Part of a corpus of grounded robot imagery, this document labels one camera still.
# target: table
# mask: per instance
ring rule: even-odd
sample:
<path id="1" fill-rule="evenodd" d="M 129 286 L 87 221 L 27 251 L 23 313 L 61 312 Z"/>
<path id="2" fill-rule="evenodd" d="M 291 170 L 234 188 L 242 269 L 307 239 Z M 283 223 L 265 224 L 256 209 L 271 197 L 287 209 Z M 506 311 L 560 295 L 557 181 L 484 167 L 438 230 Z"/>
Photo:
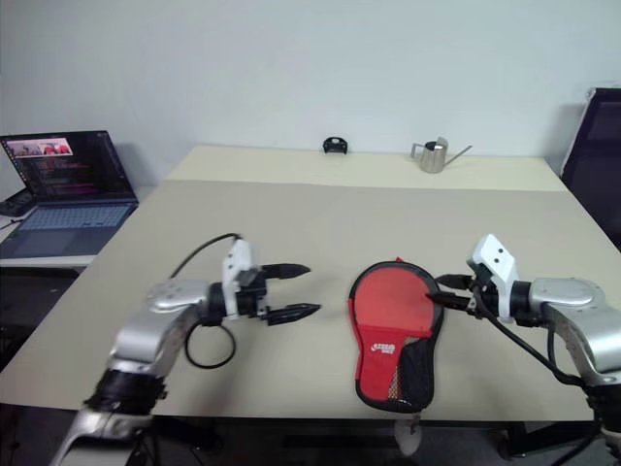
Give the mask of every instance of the table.
<path id="1" fill-rule="evenodd" d="M 114 336 L 198 244 L 237 231 L 263 263 L 312 268 L 271 283 L 274 306 L 323 309 L 277 327 L 242 318 L 227 325 L 238 354 L 214 371 L 181 355 L 169 396 L 155 412 L 175 416 L 394 418 L 354 391 L 358 348 L 346 296 L 367 266 L 401 256 L 430 273 L 467 273 L 476 241 L 495 233 L 522 280 L 593 280 L 621 309 L 621 255 L 542 159 L 465 156 L 438 175 L 399 154 L 200 147 L 193 150 L 110 240 L 0 374 L 0 402 L 76 409 L 98 381 Z M 224 245 L 183 270 L 220 280 Z M 545 332 L 514 328 L 539 350 Z M 217 329 L 192 339 L 195 357 L 228 350 Z M 562 368 L 572 365 L 559 343 Z M 582 392 L 558 384 L 494 329 L 448 312 L 436 348 L 436 396 L 427 419 L 579 420 Z"/>
<path id="2" fill-rule="evenodd" d="M 142 202 L 154 190 L 154 186 L 140 186 L 136 188 L 136 197 Z M 26 218 L 30 213 L 19 218 Z M 12 219 L 0 216 L 0 226 L 8 224 Z M 0 242 L 9 236 L 17 225 L 0 230 Z M 64 255 L 57 257 L 25 257 L 20 259 L 0 259 L 0 267 L 50 267 L 71 268 L 81 270 L 87 267 L 95 258 L 94 255 Z"/>

